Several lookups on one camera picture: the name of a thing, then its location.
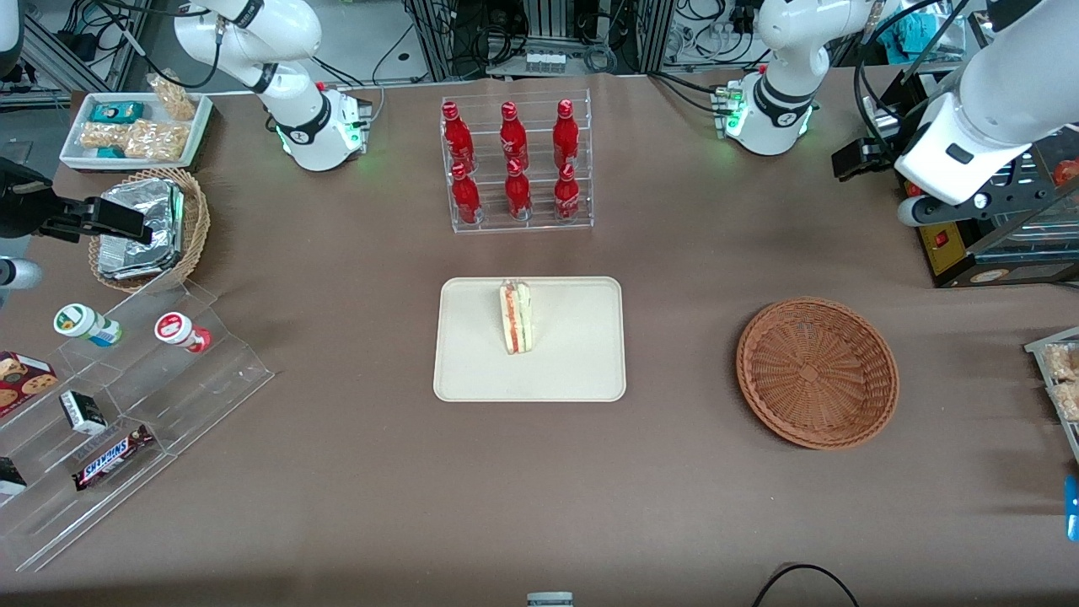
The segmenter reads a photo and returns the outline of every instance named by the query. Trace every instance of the table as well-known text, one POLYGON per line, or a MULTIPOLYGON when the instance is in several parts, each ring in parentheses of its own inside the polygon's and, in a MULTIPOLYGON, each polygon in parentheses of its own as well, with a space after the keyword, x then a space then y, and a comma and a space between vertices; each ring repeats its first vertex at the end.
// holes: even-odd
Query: table
MULTIPOLYGON (((1023 345, 1077 325, 1076 295, 932 289, 892 176, 832 178, 829 155, 861 128, 850 80, 832 71, 780 157, 716 140, 705 112, 643 77, 394 88, 370 153, 325 174, 281 152, 255 97, 216 99, 193 277, 281 373, 44 571, 0 572, 3 604, 522 605, 571 590, 582 607, 748 605, 804 561, 865 605, 1074 605, 1074 465, 1023 345), (584 85, 596 227, 454 235, 441 96, 584 85), (438 401, 442 282, 558 274, 622 282, 626 397, 438 401), (800 294, 847 303, 894 351, 897 414, 862 447, 784 443, 739 394, 742 328, 800 294)), ((56 189, 117 180, 62 168, 56 189)), ((36 239, 29 256, 47 277, 3 312, 16 351, 59 344, 63 303, 120 300, 85 245, 36 239)), ((771 594, 845 601, 808 571, 771 594)))

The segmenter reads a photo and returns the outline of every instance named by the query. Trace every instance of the small white box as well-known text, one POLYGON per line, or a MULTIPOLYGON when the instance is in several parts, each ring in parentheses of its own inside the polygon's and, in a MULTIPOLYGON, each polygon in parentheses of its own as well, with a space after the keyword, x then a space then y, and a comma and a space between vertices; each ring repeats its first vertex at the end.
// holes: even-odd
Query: small white box
POLYGON ((74 123, 68 130, 67 139, 64 141, 64 149, 60 150, 60 162, 77 170, 142 170, 145 168, 182 168, 190 166, 194 161, 195 151, 202 141, 206 130, 206 123, 209 122, 209 114, 214 109, 214 101, 209 95, 201 93, 188 93, 192 102, 195 104, 195 116, 190 121, 173 120, 165 111, 165 106, 161 105, 158 95, 154 93, 91 93, 82 100, 79 113, 76 114, 74 123), (142 157, 97 157, 97 148, 87 149, 79 144, 79 135, 82 134, 82 126, 90 121, 91 111, 98 104, 114 101, 139 101, 144 106, 142 118, 153 122, 176 122, 191 125, 191 135, 183 146, 183 153, 176 162, 162 162, 142 157))

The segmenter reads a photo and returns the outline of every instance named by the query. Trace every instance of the coca-cola bottle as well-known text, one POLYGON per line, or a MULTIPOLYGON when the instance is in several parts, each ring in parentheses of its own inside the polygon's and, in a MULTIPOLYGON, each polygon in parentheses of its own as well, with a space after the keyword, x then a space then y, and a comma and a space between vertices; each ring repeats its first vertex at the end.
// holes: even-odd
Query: coca-cola bottle
POLYGON ((555 167, 561 169, 566 162, 577 161, 577 121, 573 119, 573 101, 558 102, 558 121, 555 122, 555 167))
POLYGON ((476 170, 476 146, 472 142, 472 130, 464 120, 461 120, 461 112, 457 104, 446 101, 442 104, 442 118, 446 119, 446 142, 449 143, 450 157, 453 162, 465 165, 465 170, 474 173, 476 170))
POLYGON ((521 161, 521 169, 529 168, 529 142, 524 135, 524 125, 517 119, 517 105, 514 101, 502 104, 502 151, 506 162, 521 161))
POLYGON ((555 183, 555 215, 559 221, 569 222, 576 218, 581 206, 579 195, 581 188, 573 177, 573 165, 565 164, 559 170, 558 182, 555 183))
POLYGON ((510 160, 506 164, 506 198, 509 201, 509 213, 518 221, 524 221, 532 217, 532 193, 529 188, 529 178, 524 176, 524 168, 521 161, 510 160))
POLYGON ((468 169, 463 162, 454 162, 450 169, 453 174, 453 202, 457 205, 457 216, 465 223, 479 223, 483 220, 483 207, 479 204, 479 188, 468 176, 468 169))

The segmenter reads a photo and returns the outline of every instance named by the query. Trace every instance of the wicker basket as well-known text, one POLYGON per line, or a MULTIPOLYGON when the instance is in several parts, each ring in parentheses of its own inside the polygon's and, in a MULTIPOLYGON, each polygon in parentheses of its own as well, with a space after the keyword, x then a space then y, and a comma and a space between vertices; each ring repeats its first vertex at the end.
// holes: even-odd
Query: wicker basket
MULTIPOLYGON (((199 187, 199 181, 190 173, 182 168, 149 168, 139 170, 124 179, 125 183, 160 177, 172 179, 183 190, 183 248, 180 261, 170 272, 180 279, 191 275, 199 258, 202 256, 203 246, 206 244, 206 234, 209 232, 209 207, 206 205, 206 196, 199 187)), ((97 253, 101 248, 101 238, 92 236, 90 238, 90 271, 106 286, 120 289, 126 292, 135 292, 146 282, 156 276, 139 276, 137 278, 126 278, 122 280, 109 279, 97 271, 97 253)))
POLYGON ((742 332, 736 365, 761 422, 814 450, 876 437, 899 400, 888 345, 865 319, 825 299, 788 299, 761 311, 742 332))

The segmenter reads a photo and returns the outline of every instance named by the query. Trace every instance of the pastry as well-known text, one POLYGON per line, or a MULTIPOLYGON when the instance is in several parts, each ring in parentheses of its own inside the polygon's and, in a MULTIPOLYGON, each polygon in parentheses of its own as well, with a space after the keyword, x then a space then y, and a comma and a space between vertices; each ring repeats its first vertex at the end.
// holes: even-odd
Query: pastry
POLYGON ((520 355, 532 350, 532 292, 529 285, 506 280, 498 287, 498 300, 506 351, 520 355))
POLYGON ((1079 385, 1062 382, 1052 388, 1056 405, 1061 408, 1064 419, 1079 422, 1079 385))
POLYGON ((1071 349, 1063 344, 1050 344, 1046 346, 1042 356, 1046 359, 1046 367, 1049 374, 1056 381, 1075 382, 1076 372, 1071 368, 1071 349))

